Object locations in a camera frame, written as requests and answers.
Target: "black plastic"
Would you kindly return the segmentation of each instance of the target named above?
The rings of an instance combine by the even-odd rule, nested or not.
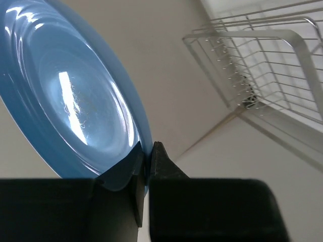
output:
[[[0,241],[135,242],[142,225],[144,155],[95,179],[0,180]]]

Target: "dish rack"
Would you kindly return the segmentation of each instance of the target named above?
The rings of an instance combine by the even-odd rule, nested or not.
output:
[[[228,108],[281,112],[323,133],[323,1],[253,7],[212,19],[185,45]]]

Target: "wire dish rack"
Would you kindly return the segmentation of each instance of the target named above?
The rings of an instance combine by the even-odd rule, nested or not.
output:
[[[183,41],[227,107],[279,111],[323,133],[323,1],[254,8]]]

